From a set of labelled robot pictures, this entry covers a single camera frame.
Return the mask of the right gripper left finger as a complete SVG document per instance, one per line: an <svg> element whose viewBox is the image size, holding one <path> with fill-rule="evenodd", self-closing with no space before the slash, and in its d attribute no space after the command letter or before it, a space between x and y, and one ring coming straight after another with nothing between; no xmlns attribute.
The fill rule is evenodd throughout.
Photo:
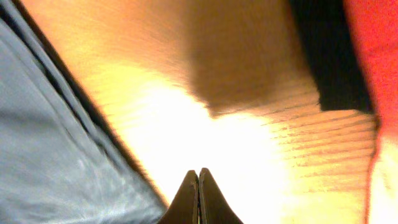
<svg viewBox="0 0 398 224"><path fill-rule="evenodd" d="M198 188L198 176L194 170L189 170L158 224L197 224L199 220Z"/></svg>

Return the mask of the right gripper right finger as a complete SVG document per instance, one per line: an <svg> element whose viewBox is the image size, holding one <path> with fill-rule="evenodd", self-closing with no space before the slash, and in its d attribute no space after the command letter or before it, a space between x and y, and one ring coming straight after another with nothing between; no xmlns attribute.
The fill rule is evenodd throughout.
<svg viewBox="0 0 398 224"><path fill-rule="evenodd" d="M202 168L199 176L201 222L204 224L243 224L233 212L211 172Z"/></svg>

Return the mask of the navy blue shorts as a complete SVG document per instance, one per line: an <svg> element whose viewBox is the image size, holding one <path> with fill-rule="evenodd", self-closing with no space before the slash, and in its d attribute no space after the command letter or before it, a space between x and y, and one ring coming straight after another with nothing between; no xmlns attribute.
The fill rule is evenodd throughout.
<svg viewBox="0 0 398 224"><path fill-rule="evenodd" d="M156 223L159 198L1 2L1 222Z"/></svg>

